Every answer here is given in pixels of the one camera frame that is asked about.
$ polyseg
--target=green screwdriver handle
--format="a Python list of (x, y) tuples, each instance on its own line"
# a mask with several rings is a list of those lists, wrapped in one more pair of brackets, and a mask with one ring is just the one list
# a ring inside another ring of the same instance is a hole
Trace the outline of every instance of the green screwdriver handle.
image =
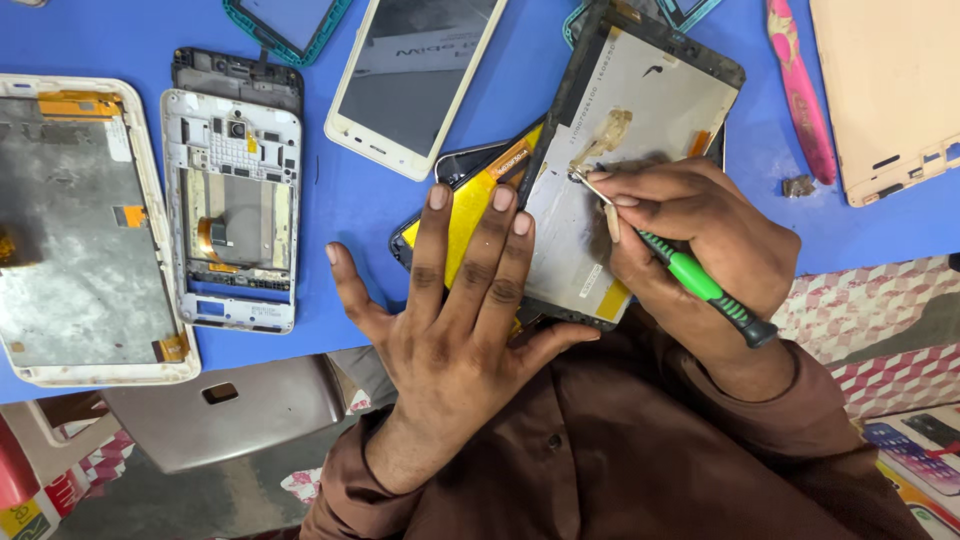
[(647, 248), (660, 259), (677, 280), (690, 292), (720, 311), (740, 331), (743, 338), (747, 340), (748, 347), (759, 349), (777, 337), (779, 330), (777, 325), (760, 319), (749, 307), (740, 304), (723, 290), (697, 262), (697, 259), (673, 249), (656, 234), (640, 230), (636, 232)]

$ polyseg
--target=right hand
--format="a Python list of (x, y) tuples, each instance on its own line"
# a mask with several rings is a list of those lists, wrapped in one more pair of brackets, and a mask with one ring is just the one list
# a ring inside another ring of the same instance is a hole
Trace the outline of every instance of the right hand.
[[(764, 320), (774, 315), (793, 284), (800, 252), (796, 234), (754, 208), (710, 160), (682, 160), (638, 173), (592, 173), (589, 179), (613, 200), (620, 216), (614, 274), (660, 326), (707, 367), (714, 381), (723, 385), (727, 379), (742, 380), (758, 365), (769, 370), (778, 365), (770, 355), (791, 358), (778, 341), (758, 351), (748, 349), (733, 325), (683, 287), (634, 229), (689, 241), (707, 273)], [(765, 376), (771, 384), (765, 392), (741, 397), (758, 401), (785, 389), (778, 387), (792, 381), (793, 361), (780, 365), (783, 369)]]
[(516, 193), (497, 187), (444, 297), (453, 194), (430, 188), (420, 218), (407, 309), (374, 303), (349, 251), (327, 246), (348, 317), (371, 341), (399, 393), (391, 416), (366, 447), (367, 463), (395, 494), (413, 491), (453, 458), (540, 368), (600, 332), (558, 324), (507, 347), (534, 252), (533, 217), (516, 213)]

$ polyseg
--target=small debris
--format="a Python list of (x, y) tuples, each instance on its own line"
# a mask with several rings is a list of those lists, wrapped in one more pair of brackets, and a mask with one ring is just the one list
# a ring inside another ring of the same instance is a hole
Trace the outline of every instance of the small debris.
[(813, 184), (808, 174), (783, 181), (783, 196), (791, 199), (809, 197), (816, 190), (817, 186)]

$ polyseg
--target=blue table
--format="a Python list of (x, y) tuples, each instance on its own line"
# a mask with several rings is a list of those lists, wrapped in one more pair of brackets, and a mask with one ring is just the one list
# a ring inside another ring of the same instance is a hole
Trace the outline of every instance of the blue table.
[[(809, 10), (805, 1), (792, 3), (804, 58), (825, 104)], [(511, 0), (445, 148), (511, 138), (547, 110), (570, 55), (561, 26), (577, 4), (579, 0)], [(354, 0), (318, 61), (302, 70), (308, 133), (297, 325), (286, 336), (197, 329), (204, 369), (368, 343), (337, 298), (324, 256), (331, 240), (351, 248), (366, 267), (369, 286), (389, 302), (401, 303), (407, 296), (408, 275), (391, 257), (387, 240), (420, 208), (429, 184), (416, 184), (361, 158), (327, 141), (323, 132), (365, 8), (366, 2)], [(947, 173), (864, 209), (847, 206), (839, 186), (821, 187), (802, 200), (780, 197), (781, 180), (808, 170), (765, 20), (756, 0), (724, 0), (690, 34), (746, 68), (749, 80), (729, 121), (728, 171), (760, 210), (803, 238), (798, 273), (960, 252), (955, 218), (960, 194), (953, 188), (960, 173)], [(41, 9), (0, 0), (0, 24), (0, 71), (114, 77), (133, 84), (146, 105), (157, 156), (157, 103), (171, 86), (173, 51), (195, 46), (251, 58), (258, 54), (213, 0), (51, 0)], [(20, 381), (6, 359), (0, 360), (0, 403), (66, 393)]]

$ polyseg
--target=screwdriver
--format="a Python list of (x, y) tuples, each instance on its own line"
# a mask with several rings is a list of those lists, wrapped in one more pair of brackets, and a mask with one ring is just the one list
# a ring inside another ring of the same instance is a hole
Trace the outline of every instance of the screwdriver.
[[(578, 168), (571, 167), (568, 173), (571, 180), (585, 185), (597, 197), (600, 197), (605, 205), (616, 208), (613, 201), (598, 191)], [(647, 246), (647, 249), (656, 255), (660, 262), (666, 266), (666, 269), (677, 278), (677, 281), (701, 300), (713, 306), (730, 321), (747, 341), (747, 347), (759, 349), (777, 337), (779, 331), (777, 325), (760, 319), (749, 307), (744, 306), (733, 295), (723, 290), (723, 287), (704, 270), (697, 259), (686, 253), (678, 252), (656, 234), (647, 233), (640, 229), (634, 229), (634, 231), (640, 236), (640, 240)]]

